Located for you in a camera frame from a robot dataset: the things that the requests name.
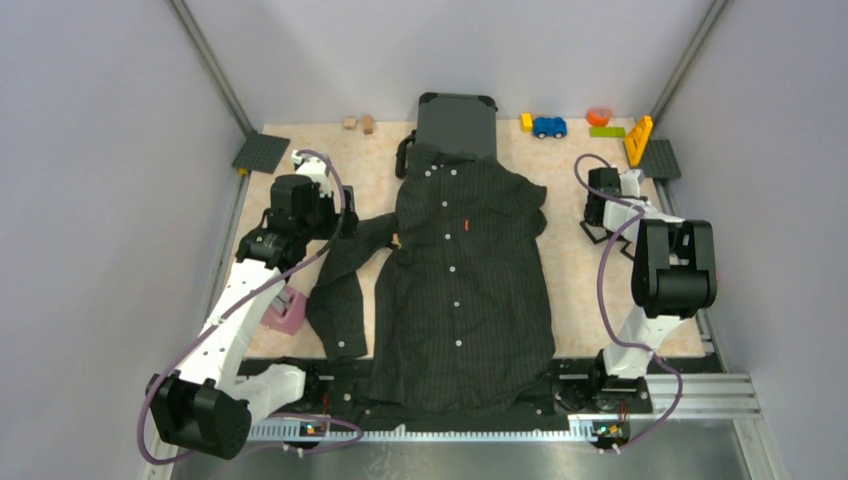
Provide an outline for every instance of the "toy car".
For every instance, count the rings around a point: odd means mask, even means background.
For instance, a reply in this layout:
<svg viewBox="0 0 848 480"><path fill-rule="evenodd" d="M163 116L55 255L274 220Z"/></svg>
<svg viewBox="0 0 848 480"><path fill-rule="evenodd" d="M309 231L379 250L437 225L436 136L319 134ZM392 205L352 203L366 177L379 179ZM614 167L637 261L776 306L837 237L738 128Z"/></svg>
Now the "toy car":
<svg viewBox="0 0 848 480"><path fill-rule="evenodd" d="M533 136L562 138L568 133L562 117L537 117L533 120Z"/></svg>

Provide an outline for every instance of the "marble-patterned surface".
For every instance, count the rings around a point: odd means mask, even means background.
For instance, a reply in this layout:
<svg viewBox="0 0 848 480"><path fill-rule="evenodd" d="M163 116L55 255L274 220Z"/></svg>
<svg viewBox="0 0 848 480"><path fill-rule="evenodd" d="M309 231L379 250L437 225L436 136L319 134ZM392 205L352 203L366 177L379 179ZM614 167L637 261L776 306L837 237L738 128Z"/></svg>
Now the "marble-patterned surface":
<svg viewBox="0 0 848 480"><path fill-rule="evenodd" d="M624 147L620 139L591 138L589 125L583 119L568 120L568 136L561 140L533 138L521 132L518 120L498 121L498 157L509 170L520 173L536 184L548 187L543 211L548 227L538 238L545 278L553 312L552 328L557 356L594 356L609 343L604 330L595 280L602 245L592 245L580 229L586 192L572 173L574 159L586 152L606 158L619 169L627 168ZM612 126L633 127L632 119L613 119ZM264 133L291 138L287 156L275 175L293 172L288 155L292 149L311 148L330 155L345 184L353 185L356 208L360 218L392 211L401 181L394 176L395 151L398 142L413 128L409 122L377 122L373 135L357 130L344 130L338 124L274 125ZM586 174L597 166L584 162ZM236 238L259 223L269 204L269 188L275 176L254 173ZM643 194L655 204L656 192L650 181L643 184ZM309 253L323 242L312 242ZM375 255L358 272L365 301L365 332L369 355L374 340L374 283L388 250ZM294 288L309 293L318 277L322 260L298 272L291 280ZM620 328L633 306L630 296L631 263L620 254L610 259L605 277L607 309L613 326ZM702 356L704 350L693 320L687 320L660 349L662 355ZM260 325L247 351L250 357L323 357L318 336L304 323L300 331L289 336Z"/></svg>

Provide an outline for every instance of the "striped shirt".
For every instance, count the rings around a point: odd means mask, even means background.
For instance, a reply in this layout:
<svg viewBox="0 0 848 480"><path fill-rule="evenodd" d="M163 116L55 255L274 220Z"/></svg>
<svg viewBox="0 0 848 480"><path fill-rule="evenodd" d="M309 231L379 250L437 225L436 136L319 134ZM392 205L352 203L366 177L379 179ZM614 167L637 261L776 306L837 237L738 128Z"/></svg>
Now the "striped shirt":
<svg viewBox="0 0 848 480"><path fill-rule="evenodd" d="M555 350L536 246L546 189L489 159L422 145L408 159L395 212L336 241L307 317L329 359L367 354L356 270L393 247L375 288L371 397L425 412L503 412L538 384Z"/></svg>

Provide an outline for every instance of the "white wall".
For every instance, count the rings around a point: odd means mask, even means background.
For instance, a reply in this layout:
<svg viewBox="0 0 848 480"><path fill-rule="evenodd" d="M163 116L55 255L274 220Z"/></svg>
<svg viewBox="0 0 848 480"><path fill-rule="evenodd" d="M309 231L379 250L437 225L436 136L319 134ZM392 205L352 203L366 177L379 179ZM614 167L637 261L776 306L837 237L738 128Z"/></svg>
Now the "white wall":
<svg viewBox="0 0 848 480"><path fill-rule="evenodd" d="M792 478L845 478L848 3L734 2L662 120L713 222L711 318Z"/></svg>
<svg viewBox="0 0 848 480"><path fill-rule="evenodd" d="M710 0L190 0L251 120L414 119L426 91L501 115L644 115Z"/></svg>
<svg viewBox="0 0 848 480"><path fill-rule="evenodd" d="M242 136L164 1L0 3L0 477L136 478Z"/></svg>

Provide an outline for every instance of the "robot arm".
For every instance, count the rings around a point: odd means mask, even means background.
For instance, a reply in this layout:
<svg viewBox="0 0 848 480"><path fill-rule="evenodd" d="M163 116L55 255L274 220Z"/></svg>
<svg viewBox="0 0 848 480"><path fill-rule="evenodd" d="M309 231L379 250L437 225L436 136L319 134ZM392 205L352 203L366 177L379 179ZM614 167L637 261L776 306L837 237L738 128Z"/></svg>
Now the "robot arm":
<svg viewBox="0 0 848 480"><path fill-rule="evenodd" d="M712 227L705 221L660 212L640 196L640 179L639 170L621 175L615 168L589 172L591 187L625 198L645 212L623 233L627 241L636 243L630 280L636 305L618 337L625 343L646 345L651 351L614 342L601 351L590 374L590 391L601 409L618 408L622 401L641 394L653 352L683 319L709 307L716 297ZM637 214L633 206L589 193L584 222L615 231Z"/></svg>
<svg viewBox="0 0 848 480"><path fill-rule="evenodd" d="M341 215L341 236L355 232L353 190L344 188L345 210L336 214L327 166L304 151L293 152L292 161L296 173L276 178L271 207L239 242L236 262L201 334L213 326L216 329L180 362L153 397L150 410L165 442L233 458L243 447L250 426L303 395L306 374L291 365L273 365L260 375L236 382L262 315L285 281L223 319L241 299L303 260L311 240L329 239Z"/></svg>

